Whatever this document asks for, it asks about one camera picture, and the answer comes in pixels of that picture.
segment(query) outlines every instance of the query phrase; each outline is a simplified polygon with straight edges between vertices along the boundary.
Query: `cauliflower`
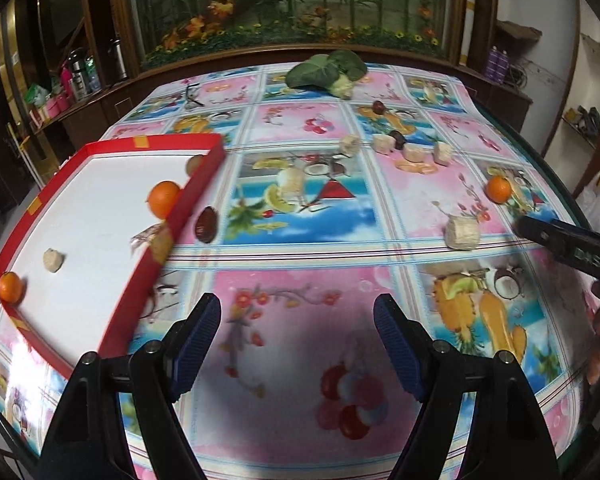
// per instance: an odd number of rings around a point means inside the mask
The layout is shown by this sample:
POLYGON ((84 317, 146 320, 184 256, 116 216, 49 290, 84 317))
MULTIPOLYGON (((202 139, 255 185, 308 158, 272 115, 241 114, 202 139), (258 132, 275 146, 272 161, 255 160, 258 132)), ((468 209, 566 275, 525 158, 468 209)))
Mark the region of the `cauliflower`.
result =
POLYGON ((335 95, 340 99, 351 99, 351 94, 353 92, 353 83, 352 81, 344 74, 340 74, 340 77, 336 80, 334 84, 332 84, 327 91, 331 95, 335 95))

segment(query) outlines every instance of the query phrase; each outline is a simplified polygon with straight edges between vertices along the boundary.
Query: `orange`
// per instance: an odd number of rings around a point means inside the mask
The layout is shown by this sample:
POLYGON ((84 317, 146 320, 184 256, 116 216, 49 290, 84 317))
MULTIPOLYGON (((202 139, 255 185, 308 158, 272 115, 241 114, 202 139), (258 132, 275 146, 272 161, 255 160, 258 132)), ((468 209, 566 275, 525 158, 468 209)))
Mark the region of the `orange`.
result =
POLYGON ((485 195, 496 204, 504 204, 511 196, 511 184, 503 176, 492 176, 484 187, 485 195))
POLYGON ((0 276, 0 299, 5 303, 18 303, 22 289, 22 280, 15 272, 4 272, 0 276))
POLYGON ((180 186, 171 180, 156 184, 146 198, 149 209, 160 220, 167 218, 180 194, 180 186))

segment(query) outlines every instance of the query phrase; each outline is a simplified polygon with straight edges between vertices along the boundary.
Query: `glass panel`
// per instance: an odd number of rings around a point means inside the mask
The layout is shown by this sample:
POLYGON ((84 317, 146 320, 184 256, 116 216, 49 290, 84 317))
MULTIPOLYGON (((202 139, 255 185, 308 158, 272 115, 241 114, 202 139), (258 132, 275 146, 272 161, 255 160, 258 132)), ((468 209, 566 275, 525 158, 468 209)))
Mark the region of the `glass panel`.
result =
POLYGON ((277 43, 349 43, 446 56, 450 0, 131 0, 144 68, 277 43))

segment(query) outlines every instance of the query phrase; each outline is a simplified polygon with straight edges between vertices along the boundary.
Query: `table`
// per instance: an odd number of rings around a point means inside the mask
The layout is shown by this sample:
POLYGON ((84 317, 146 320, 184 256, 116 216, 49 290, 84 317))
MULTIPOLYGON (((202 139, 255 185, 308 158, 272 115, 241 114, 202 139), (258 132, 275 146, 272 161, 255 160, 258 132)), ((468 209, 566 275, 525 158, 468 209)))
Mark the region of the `table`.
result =
MULTIPOLYGON (((369 64, 345 102, 289 89, 291 66, 160 86, 103 136, 215 132, 225 142, 224 166, 130 343, 134 351, 162 338, 203 292, 220 298, 218 334, 192 392, 176 405, 208 477, 388 475, 419 404, 400 389, 373 324, 374 299, 384 292, 464 352, 523 354, 560 455, 576 431, 587 316, 599 304, 588 277, 519 240, 511 223, 520 214, 573 223, 570 198, 456 78, 369 64), (383 116, 371 110, 374 100, 386 105, 383 116), (423 164, 373 151, 371 135, 394 129, 424 147, 423 164), (339 140, 351 133, 363 148, 348 158, 339 140), (437 140, 454 148, 447 167, 432 161, 437 140), (503 206, 482 192, 494 174, 513 185, 503 206), (220 218, 209 245, 194 235, 208 205, 220 218), (445 246, 449 215, 478 220, 478 249, 445 246)), ((0 411, 36 453, 64 384, 0 311, 0 411)), ((138 476, 154 478, 132 399, 121 403, 138 476)), ((472 408, 467 396, 442 478, 456 477, 472 408)))

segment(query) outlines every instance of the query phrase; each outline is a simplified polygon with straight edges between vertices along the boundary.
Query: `metal screw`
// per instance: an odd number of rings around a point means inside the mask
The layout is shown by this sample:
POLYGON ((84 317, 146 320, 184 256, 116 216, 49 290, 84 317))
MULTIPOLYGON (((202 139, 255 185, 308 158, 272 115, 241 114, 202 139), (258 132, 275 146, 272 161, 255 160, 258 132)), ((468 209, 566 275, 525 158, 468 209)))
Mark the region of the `metal screw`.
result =
POLYGON ((90 365, 96 360, 96 357, 98 357, 98 354, 96 354, 96 352, 87 352, 85 355, 82 356, 81 362, 83 365, 90 365))
POLYGON ((513 361, 516 360, 516 357, 509 352, 509 350, 500 350, 498 352, 498 359, 500 359, 503 363, 510 365, 513 361))
POLYGON ((160 341, 158 341, 157 339, 154 339, 144 345, 144 351, 147 352, 148 354, 155 354, 160 349, 161 346, 162 346, 162 343, 160 341))
POLYGON ((433 342, 433 349, 436 352, 445 354, 445 353, 449 352, 449 350, 451 350, 451 345, 449 343, 447 343, 444 339, 436 339, 433 342))

